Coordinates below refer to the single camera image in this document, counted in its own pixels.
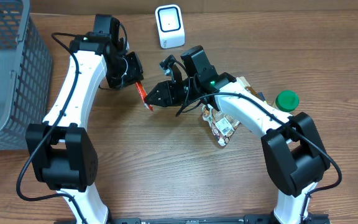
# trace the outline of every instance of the white square sensor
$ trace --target white square sensor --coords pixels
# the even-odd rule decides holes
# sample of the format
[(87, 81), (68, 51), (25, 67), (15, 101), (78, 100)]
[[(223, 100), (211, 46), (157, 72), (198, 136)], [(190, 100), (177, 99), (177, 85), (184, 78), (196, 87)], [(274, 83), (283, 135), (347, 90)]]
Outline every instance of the white square sensor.
[(163, 49), (185, 44), (185, 28), (179, 6), (160, 6), (155, 10), (160, 45)]

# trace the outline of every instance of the wire mesh basket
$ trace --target wire mesh basket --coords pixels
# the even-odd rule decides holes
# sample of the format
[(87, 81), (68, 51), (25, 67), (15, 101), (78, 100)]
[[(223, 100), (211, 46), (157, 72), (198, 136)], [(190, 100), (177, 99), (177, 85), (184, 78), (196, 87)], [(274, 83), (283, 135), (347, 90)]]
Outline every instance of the wire mesh basket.
[(29, 0), (0, 1), (0, 149), (27, 149), (28, 124), (45, 115), (51, 71)]

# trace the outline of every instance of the black bracket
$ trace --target black bracket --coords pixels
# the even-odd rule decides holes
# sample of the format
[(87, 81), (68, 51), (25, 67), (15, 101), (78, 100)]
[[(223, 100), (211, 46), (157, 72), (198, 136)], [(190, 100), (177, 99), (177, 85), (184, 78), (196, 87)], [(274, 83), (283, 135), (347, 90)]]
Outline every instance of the black bracket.
[(135, 52), (126, 54), (123, 38), (119, 38), (120, 22), (111, 15), (96, 15), (93, 32), (78, 35), (70, 42), (70, 50), (87, 50), (103, 55), (109, 87), (121, 89), (143, 80), (142, 64)]
[(267, 172), (276, 185), (286, 195), (294, 197), (312, 182), (318, 182), (329, 169), (329, 161), (313, 146), (300, 141), (300, 145), (290, 150), (287, 140), (299, 141), (298, 137), (288, 131), (289, 128), (304, 135), (325, 152), (323, 142), (316, 125), (306, 113), (289, 117), (290, 121), (275, 130), (268, 130), (261, 137)]
[[(187, 50), (180, 58), (189, 74), (190, 86), (189, 78), (182, 80), (174, 56), (169, 55), (160, 62), (160, 67), (164, 74), (171, 75), (172, 80), (158, 83), (146, 96), (146, 103), (163, 107), (179, 106), (185, 102), (187, 91), (190, 91), (191, 101), (206, 94), (217, 93), (222, 86), (236, 81), (236, 78), (226, 72), (218, 75), (200, 45)], [(214, 97), (203, 98), (201, 102), (218, 110)]]
[[(29, 124), (25, 140), (32, 154), (51, 126)], [(64, 139), (66, 149), (54, 149), (59, 140)], [(35, 155), (32, 165), (35, 177), (45, 182), (49, 189), (76, 189), (84, 192), (93, 184), (98, 171), (98, 155), (84, 128), (72, 123), (69, 127), (56, 127), (49, 139)]]

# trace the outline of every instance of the wooden table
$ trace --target wooden table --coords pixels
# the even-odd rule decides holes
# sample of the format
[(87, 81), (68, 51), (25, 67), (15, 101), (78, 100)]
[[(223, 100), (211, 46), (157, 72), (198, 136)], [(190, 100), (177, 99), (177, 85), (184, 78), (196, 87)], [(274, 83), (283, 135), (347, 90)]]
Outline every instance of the wooden table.
[[(295, 114), (314, 119), (328, 153), (341, 166), (336, 189), (317, 193), (314, 213), (332, 223), (358, 223), (358, 11), (185, 14), (186, 45), (161, 50), (154, 15), (117, 16), (144, 68), (150, 91), (167, 80), (159, 61), (202, 45), (219, 73), (245, 76), (272, 101), (282, 90), (301, 99)], [(33, 16), (54, 59), (49, 106), (68, 68), (68, 54), (52, 32), (84, 34), (93, 16)], [(201, 109), (147, 111), (134, 86), (99, 90), (88, 133), (99, 156), (99, 194), (114, 217), (175, 218), (269, 213), (277, 188), (265, 167), (260, 140), (241, 126), (225, 148), (215, 143)], [(27, 151), (0, 152), (0, 223), (51, 223), (73, 217), (61, 198), (25, 202), (15, 192)], [(334, 169), (320, 186), (337, 178)], [(49, 194), (30, 168), (28, 196)]]

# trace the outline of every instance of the snack package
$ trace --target snack package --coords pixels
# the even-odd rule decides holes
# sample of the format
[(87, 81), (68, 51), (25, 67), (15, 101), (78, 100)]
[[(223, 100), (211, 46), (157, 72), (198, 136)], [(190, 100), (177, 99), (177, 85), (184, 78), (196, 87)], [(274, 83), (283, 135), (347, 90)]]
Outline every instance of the snack package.
[(221, 146), (229, 143), (231, 136), (240, 124), (240, 121), (217, 111), (211, 105), (203, 106), (203, 120), (209, 123), (212, 134)]
[[(239, 82), (249, 93), (266, 103), (263, 94), (257, 93), (244, 77), (237, 78), (237, 82)], [(228, 114), (217, 111), (211, 105), (204, 105), (202, 112), (203, 120), (208, 122), (209, 127), (212, 130), (212, 134), (219, 145), (226, 146), (238, 128), (240, 121), (234, 119)]]

